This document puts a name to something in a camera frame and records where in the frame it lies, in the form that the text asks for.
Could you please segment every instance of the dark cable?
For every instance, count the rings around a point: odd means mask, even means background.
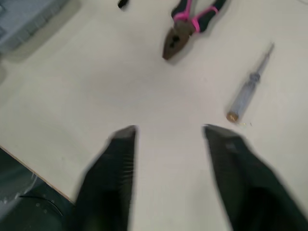
[[[47,201],[49,204],[51,204],[57,211],[58,213],[63,216],[63,213],[61,212],[61,210],[50,200],[43,198],[43,197],[39,197],[39,196],[19,196],[20,198],[32,198],[32,199],[38,199],[38,200],[43,200],[43,201]]]

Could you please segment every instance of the pink pliers handle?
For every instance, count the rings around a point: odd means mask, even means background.
[[[194,25],[196,32],[204,32],[209,21],[219,12],[226,0],[216,0],[210,7],[199,13],[197,16],[190,18],[190,10],[193,0],[180,0],[178,6],[172,11],[172,18],[177,20],[188,21]]]

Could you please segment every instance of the white table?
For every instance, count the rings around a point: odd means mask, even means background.
[[[247,137],[308,211],[308,6],[232,0],[171,64],[178,0],[72,0],[0,66],[0,145],[74,200],[107,137],[139,126],[133,230],[228,230],[204,123]],[[199,0],[197,9],[211,1]],[[244,116],[226,110],[263,51],[276,50]]]

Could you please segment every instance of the pliers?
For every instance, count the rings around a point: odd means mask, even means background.
[[[194,33],[205,32],[211,19],[221,10],[227,0],[216,0],[197,16],[190,18],[190,9],[193,0],[180,0],[173,9],[171,16],[174,26],[166,36],[163,58],[168,60],[178,53]]]

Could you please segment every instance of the screwdriver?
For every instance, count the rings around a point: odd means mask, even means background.
[[[274,50],[274,43],[271,44],[270,49],[265,54],[264,59],[262,60],[260,66],[255,72],[252,72],[249,75],[248,81],[244,84],[242,87],[240,93],[236,97],[233,105],[231,106],[231,109],[229,110],[227,114],[227,119],[232,122],[236,123],[239,118],[242,117],[244,114],[252,96],[253,93],[256,90],[257,83],[260,81],[261,74],[263,73],[267,63],[269,62],[270,55]]]

